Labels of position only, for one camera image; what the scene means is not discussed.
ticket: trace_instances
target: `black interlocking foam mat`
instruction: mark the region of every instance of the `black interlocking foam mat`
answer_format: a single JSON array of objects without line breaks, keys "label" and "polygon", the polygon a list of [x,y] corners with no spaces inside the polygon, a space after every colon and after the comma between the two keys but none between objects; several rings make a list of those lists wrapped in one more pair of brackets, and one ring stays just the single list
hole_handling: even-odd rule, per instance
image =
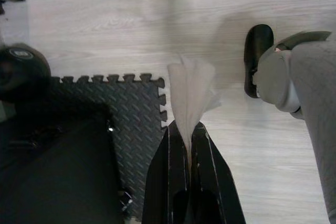
[{"label": "black interlocking foam mat", "polygon": [[151,74],[140,75],[134,81],[133,74],[73,77],[62,80],[53,77],[45,96],[34,101],[16,104],[17,114],[69,113],[94,111],[100,106],[108,107],[113,115],[114,148],[122,186],[133,193],[130,215],[141,220],[144,190],[149,164],[162,139],[165,129],[161,121],[167,120],[165,95],[159,96],[164,80],[151,80]]}]

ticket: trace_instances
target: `gray pants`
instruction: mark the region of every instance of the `gray pants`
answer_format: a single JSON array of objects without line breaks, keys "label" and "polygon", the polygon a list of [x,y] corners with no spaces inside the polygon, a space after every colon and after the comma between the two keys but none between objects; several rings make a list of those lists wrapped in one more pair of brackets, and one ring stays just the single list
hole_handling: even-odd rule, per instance
[{"label": "gray pants", "polygon": [[[329,41],[307,42],[293,47],[290,54],[286,71],[311,137],[329,220],[336,224],[336,45]],[[270,102],[269,90],[279,85],[264,85],[260,78],[265,81],[265,75],[257,76],[260,97]]]}]

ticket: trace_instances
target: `wooden floor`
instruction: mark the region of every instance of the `wooden floor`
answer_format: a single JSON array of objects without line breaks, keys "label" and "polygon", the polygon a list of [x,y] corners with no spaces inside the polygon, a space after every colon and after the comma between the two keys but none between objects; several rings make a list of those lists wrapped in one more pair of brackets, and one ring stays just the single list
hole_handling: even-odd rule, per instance
[{"label": "wooden floor", "polygon": [[304,121],[244,94],[243,51],[259,23],[276,40],[335,30],[336,0],[27,0],[4,8],[4,41],[40,50],[53,75],[163,77],[170,121],[167,64],[180,56],[212,63],[223,105],[202,121],[232,169],[246,222],[328,223]]}]

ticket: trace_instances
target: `black slipper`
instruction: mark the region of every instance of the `black slipper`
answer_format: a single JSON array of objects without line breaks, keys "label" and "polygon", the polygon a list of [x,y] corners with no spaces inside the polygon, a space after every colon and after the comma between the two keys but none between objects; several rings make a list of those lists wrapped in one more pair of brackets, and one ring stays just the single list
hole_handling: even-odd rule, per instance
[{"label": "black slipper", "polygon": [[273,31],[268,25],[260,24],[251,28],[245,40],[245,93],[257,97],[257,86],[253,84],[253,75],[257,71],[258,61],[264,52],[274,44]]}]

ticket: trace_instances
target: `pant leg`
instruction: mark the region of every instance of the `pant leg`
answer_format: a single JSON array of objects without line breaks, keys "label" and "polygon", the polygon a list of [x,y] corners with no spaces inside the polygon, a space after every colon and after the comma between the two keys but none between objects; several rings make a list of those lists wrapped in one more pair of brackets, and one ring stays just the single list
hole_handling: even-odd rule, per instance
[{"label": "pant leg", "polygon": [[299,44],[292,50],[289,66],[315,152],[329,220],[336,224],[336,43]]}]

